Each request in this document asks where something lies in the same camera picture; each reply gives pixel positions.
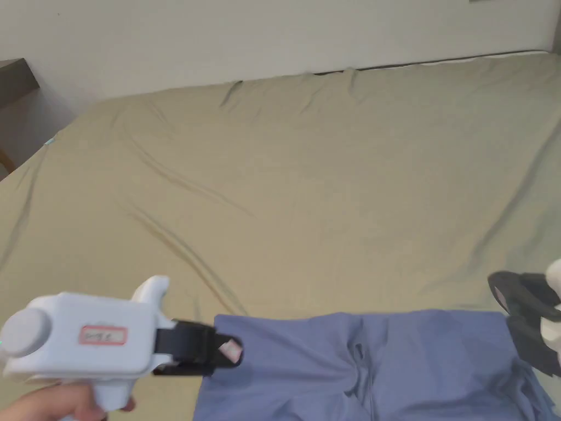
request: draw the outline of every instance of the folded garment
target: folded garment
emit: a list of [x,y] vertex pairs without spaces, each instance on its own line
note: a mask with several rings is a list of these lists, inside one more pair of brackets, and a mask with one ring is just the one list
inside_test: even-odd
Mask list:
[[245,358],[203,380],[195,421],[559,420],[499,313],[215,324]]

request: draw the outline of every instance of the mattress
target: mattress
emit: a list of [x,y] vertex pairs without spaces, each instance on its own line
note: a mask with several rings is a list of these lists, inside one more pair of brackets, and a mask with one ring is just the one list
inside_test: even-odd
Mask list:
[[[101,103],[0,183],[0,319],[154,274],[203,322],[499,310],[490,272],[561,257],[560,98],[537,54]],[[135,417],[189,419],[199,384],[141,380]]]

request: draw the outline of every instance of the white wall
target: white wall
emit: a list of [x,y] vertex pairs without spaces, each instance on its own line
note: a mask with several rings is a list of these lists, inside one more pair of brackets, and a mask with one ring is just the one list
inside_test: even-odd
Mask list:
[[0,0],[0,60],[25,57],[42,87],[0,114],[0,134],[21,162],[108,97],[550,49],[558,11],[558,0]]

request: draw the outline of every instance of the gray circular cap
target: gray circular cap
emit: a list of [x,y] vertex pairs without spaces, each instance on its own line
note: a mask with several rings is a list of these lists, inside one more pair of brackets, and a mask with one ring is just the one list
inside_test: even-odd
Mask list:
[[38,308],[26,308],[8,319],[0,332],[0,341],[8,357],[18,358],[37,351],[49,335],[49,316]]

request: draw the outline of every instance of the handwritten label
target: handwritten label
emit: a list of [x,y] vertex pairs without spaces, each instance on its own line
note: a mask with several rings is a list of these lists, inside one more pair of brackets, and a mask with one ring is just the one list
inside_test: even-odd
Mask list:
[[127,343],[128,329],[113,326],[84,326],[78,340],[80,345],[115,345]]

